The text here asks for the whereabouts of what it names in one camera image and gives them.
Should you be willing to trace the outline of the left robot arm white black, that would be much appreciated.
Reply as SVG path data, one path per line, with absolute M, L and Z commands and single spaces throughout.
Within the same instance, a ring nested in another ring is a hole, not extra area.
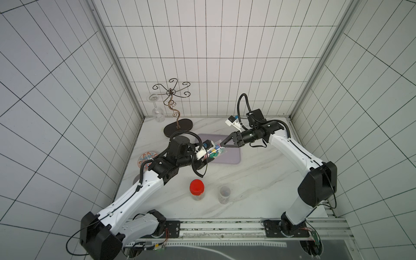
M 138 181 L 117 200 L 99 213 L 89 212 L 81 220 L 79 243 L 94 260 L 113 260 L 123 247 L 133 241 L 153 236 L 167 237 L 166 217 L 157 210 L 149 210 L 141 217 L 130 217 L 150 198 L 176 176 L 179 169 L 190 166 L 198 171 L 214 160 L 219 148 L 211 140 L 202 141 L 190 131 L 174 133 L 167 148 L 140 167 Z

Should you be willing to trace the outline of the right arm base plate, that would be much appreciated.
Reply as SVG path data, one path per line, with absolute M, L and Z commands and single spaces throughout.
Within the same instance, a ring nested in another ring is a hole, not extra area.
M 262 222 L 267 238 L 309 238 L 306 223 L 292 225 L 289 221 L 267 219 Z

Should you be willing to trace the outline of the clear jar with colourful candies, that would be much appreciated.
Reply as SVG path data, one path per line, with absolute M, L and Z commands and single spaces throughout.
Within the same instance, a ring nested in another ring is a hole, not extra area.
M 226 152 L 225 148 L 221 145 L 221 142 L 218 141 L 213 143 L 211 147 L 206 149 L 206 158 L 215 159 Z

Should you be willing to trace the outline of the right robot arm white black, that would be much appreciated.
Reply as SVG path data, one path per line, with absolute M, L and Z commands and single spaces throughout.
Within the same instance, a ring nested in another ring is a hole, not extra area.
M 236 132 L 221 142 L 222 147 L 243 147 L 257 140 L 277 148 L 298 169 L 303 177 L 292 206 L 281 216 L 281 233 L 290 237 L 299 229 L 307 217 L 321 202 L 334 195 L 337 190 L 337 166 L 325 162 L 308 152 L 291 137 L 288 124 L 282 120 L 267 120 L 260 109 L 252 110 L 247 94 L 237 100 L 237 118 L 230 117 L 227 124 L 237 124 Z

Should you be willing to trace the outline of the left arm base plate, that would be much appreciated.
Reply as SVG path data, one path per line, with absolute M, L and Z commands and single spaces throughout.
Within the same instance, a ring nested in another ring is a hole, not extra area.
M 155 238 L 179 238 L 181 221 L 166 221 L 161 232 L 157 232 Z

